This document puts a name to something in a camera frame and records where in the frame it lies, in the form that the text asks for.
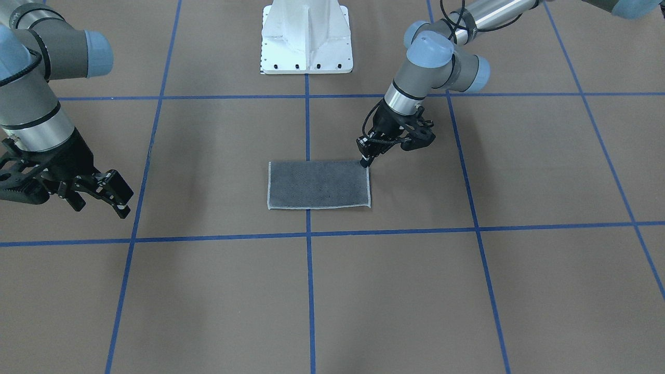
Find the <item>gray cloth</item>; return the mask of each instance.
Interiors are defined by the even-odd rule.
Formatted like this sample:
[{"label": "gray cloth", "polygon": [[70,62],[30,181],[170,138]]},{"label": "gray cloth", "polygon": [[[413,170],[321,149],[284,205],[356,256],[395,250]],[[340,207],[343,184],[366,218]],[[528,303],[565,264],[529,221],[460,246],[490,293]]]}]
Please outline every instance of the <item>gray cloth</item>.
[{"label": "gray cloth", "polygon": [[268,163],[268,209],[371,205],[369,168],[357,160]]}]

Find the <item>white plastic base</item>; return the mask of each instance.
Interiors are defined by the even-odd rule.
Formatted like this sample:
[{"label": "white plastic base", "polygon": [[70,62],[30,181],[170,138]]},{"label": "white plastic base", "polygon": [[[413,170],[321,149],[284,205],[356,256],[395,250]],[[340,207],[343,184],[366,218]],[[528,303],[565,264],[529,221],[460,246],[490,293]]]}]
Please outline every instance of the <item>white plastic base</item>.
[{"label": "white plastic base", "polygon": [[337,0],[275,0],[263,9],[262,74],[353,70],[348,9]]}]

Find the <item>white bracket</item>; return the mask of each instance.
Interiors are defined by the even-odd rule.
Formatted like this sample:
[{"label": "white bracket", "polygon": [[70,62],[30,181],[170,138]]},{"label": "white bracket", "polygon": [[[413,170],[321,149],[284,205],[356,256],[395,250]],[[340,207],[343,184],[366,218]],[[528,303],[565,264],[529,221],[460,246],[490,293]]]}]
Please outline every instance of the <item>white bracket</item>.
[{"label": "white bracket", "polygon": [[263,9],[261,73],[353,70],[348,9],[337,0],[274,0]]}]

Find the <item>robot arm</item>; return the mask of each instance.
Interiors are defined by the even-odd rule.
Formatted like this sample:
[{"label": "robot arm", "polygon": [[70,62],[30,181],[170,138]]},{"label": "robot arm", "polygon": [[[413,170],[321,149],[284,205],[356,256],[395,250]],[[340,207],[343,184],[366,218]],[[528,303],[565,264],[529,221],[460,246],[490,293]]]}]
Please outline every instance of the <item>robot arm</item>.
[{"label": "robot arm", "polygon": [[80,211],[79,192],[110,204],[125,218],[134,194],[115,170],[101,173],[94,156],[48,85],[49,79],[108,74],[106,38],[77,31],[53,9],[0,0],[0,200],[43,204],[52,194]]},{"label": "robot arm", "polygon": [[[661,0],[584,0],[619,17],[634,19],[657,7]],[[406,60],[384,98],[370,111],[356,139],[366,168],[399,144],[403,150],[429,146],[435,139],[431,121],[424,120],[422,101],[431,89],[465,93],[480,91],[489,80],[489,63],[462,45],[478,35],[508,26],[543,0],[478,0],[435,23],[417,21],[404,35]],[[366,123],[372,118],[372,127]]]}]

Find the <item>light blue cap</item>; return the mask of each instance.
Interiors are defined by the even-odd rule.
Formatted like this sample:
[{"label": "light blue cap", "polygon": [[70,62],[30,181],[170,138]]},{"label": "light blue cap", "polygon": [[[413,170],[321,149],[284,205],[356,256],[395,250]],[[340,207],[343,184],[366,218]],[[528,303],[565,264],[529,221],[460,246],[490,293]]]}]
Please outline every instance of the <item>light blue cap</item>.
[{"label": "light blue cap", "polygon": [[480,56],[478,58],[478,73],[475,75],[475,79],[469,88],[464,91],[465,93],[478,93],[481,89],[485,88],[485,85],[489,81],[489,76],[491,69],[489,68],[489,62]]},{"label": "light blue cap", "polygon": [[8,27],[0,25],[0,81],[30,65],[30,53]]},{"label": "light blue cap", "polygon": [[427,25],[429,22],[426,21],[416,21],[409,26],[409,28],[406,30],[404,33],[404,46],[408,49],[411,47],[411,42],[414,40],[414,37],[416,36],[416,33],[418,32],[418,29],[422,25]]},{"label": "light blue cap", "polygon": [[626,19],[637,19],[647,15],[662,0],[619,0],[612,8],[612,15]]},{"label": "light blue cap", "polygon": [[88,42],[88,78],[107,75],[113,69],[113,50],[106,37],[97,31],[85,30]]},{"label": "light blue cap", "polygon": [[423,31],[406,51],[406,58],[419,67],[435,69],[448,64],[454,52],[455,45],[443,35]]}]

